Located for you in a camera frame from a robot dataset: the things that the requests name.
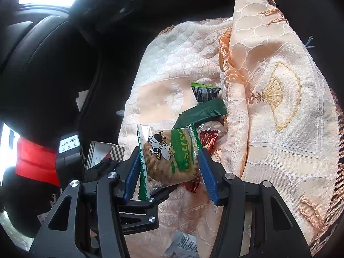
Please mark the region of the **red bag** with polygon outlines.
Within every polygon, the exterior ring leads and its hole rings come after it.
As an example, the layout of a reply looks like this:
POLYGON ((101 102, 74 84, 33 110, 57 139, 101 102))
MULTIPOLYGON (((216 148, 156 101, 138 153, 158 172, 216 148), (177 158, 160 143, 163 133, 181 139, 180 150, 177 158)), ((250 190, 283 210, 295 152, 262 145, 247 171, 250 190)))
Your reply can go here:
POLYGON ((56 152, 20 137, 17 142, 17 175, 61 187, 55 169, 56 152))

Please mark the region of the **peach quilted seat cover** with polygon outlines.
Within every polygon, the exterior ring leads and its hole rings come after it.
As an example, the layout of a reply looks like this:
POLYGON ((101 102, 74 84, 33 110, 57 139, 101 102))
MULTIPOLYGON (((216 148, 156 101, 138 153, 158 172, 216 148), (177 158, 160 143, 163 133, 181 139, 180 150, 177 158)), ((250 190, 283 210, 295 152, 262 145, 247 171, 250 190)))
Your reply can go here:
MULTIPOLYGON (((218 39, 232 23, 232 18, 186 21, 165 29, 147 46, 118 137, 125 158, 138 145, 137 124, 171 129, 183 111, 197 104, 192 82, 219 85, 218 39)), ((158 229, 126 236, 132 257, 164 257, 177 231, 196 237, 200 257, 210 255, 222 207, 210 201, 204 186, 196 193, 177 187, 158 212, 158 229)))

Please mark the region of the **white paper in pocket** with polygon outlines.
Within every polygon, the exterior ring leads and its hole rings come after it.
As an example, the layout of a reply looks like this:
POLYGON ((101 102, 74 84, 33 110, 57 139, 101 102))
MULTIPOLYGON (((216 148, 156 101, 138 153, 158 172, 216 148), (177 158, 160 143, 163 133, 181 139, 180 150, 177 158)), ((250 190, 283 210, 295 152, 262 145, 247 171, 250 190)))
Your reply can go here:
POLYGON ((77 104, 79 112, 81 111, 83 104, 88 96, 88 92, 89 90, 78 92, 78 97, 76 98, 76 104, 77 104))

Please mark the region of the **dark green snack packet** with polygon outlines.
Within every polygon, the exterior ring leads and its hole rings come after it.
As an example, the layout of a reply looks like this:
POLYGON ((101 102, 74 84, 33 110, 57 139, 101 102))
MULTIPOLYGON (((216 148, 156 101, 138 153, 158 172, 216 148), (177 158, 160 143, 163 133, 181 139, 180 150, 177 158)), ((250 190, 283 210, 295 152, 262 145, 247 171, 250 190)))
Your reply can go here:
POLYGON ((178 116, 173 128, 184 128, 192 123, 195 126, 199 126, 204 122, 214 121, 226 114, 227 109, 223 100, 218 98, 212 99, 182 112, 178 116))

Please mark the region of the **black car seat back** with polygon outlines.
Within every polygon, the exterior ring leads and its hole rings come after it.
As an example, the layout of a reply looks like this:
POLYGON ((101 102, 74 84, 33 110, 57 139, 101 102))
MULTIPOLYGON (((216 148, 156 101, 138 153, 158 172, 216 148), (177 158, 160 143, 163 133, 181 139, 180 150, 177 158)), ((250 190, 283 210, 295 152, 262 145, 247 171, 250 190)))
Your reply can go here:
POLYGON ((73 131, 97 68, 95 26, 129 1, 1 0, 1 120, 47 147, 73 131))

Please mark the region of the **striped white tray box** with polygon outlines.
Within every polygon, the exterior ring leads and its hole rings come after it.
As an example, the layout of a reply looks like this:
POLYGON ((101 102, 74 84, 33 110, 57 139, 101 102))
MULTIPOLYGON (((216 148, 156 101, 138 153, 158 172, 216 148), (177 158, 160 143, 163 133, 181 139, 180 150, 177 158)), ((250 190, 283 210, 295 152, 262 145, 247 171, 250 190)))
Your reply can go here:
POLYGON ((91 169, 107 159, 114 161, 122 161, 124 156, 123 146, 112 143, 103 143, 99 141, 91 141, 89 153, 86 160, 85 169, 91 169))

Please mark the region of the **green cow biscuit packet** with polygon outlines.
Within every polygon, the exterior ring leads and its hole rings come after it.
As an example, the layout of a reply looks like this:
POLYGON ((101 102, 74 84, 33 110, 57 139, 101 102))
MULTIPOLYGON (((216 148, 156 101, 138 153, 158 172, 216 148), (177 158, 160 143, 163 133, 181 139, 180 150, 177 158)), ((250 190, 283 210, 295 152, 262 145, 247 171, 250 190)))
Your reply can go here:
POLYGON ((141 180, 138 199, 147 200, 156 189, 200 182, 198 150, 202 148, 194 124, 155 130, 137 125, 141 180))

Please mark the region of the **red green-apple snack bar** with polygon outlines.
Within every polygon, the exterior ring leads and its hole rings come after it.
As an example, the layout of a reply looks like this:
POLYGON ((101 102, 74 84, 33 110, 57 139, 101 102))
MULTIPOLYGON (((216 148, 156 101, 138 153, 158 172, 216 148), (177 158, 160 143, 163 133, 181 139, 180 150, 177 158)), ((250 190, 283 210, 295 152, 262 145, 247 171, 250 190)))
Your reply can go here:
MULTIPOLYGON (((219 131, 217 130, 201 130, 198 131, 199 141, 201 145, 207 149, 207 152, 211 154, 215 149, 215 143, 218 139, 219 131)), ((196 193, 199 185, 201 184, 201 175, 198 175, 195 179, 182 183, 183 187, 191 193, 196 193)))

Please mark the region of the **black green small packet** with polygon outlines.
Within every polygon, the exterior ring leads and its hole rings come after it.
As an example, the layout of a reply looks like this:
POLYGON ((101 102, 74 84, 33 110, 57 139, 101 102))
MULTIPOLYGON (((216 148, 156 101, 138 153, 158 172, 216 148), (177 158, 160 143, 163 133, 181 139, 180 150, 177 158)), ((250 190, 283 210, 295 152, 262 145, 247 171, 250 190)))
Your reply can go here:
POLYGON ((191 83, 191 88, 199 104, 203 104, 212 99, 217 99, 221 90, 221 88, 201 83, 191 83))

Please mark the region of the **peach embroidered cushion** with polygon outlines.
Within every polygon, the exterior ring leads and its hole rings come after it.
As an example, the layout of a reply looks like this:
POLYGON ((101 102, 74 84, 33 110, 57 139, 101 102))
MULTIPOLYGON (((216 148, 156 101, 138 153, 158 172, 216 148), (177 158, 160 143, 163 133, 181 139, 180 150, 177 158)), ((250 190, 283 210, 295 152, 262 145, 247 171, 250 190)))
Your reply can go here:
POLYGON ((316 256, 343 216, 338 101, 274 0, 236 0, 219 45, 232 169, 275 185, 316 256))

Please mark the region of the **white printed packet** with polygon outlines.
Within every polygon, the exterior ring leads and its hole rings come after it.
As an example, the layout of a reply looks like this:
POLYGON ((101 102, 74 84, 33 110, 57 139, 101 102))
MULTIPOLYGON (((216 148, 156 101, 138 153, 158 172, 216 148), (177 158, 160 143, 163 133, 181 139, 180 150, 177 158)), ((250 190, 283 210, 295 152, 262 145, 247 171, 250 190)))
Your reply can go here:
POLYGON ((197 239, 193 235, 177 231, 164 254, 167 257, 198 258, 197 239))

